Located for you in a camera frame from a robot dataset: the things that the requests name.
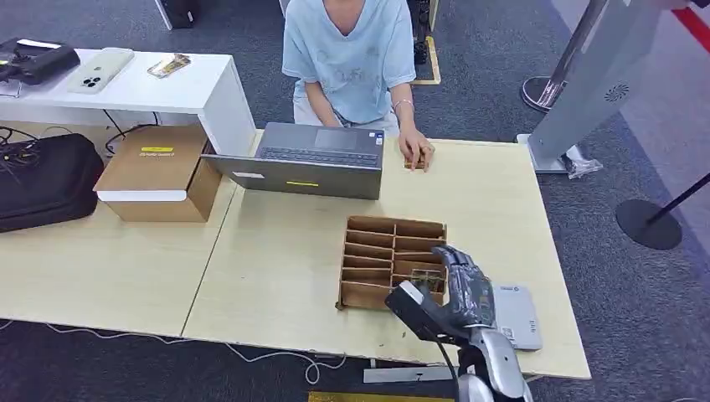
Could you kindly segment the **person's left hand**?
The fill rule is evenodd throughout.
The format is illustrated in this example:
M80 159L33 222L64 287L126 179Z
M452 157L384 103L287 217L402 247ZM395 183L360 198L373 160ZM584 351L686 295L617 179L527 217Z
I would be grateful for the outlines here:
M398 143L406 168L425 172L430 168L435 146L415 126L401 126Z

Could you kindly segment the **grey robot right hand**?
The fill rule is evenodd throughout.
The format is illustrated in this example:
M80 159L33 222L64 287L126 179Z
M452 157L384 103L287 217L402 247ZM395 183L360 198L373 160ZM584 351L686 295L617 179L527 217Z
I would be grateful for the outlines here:
M447 269L449 321L456 327L487 327L496 324L495 297L490 279L465 252L450 245L432 248Z

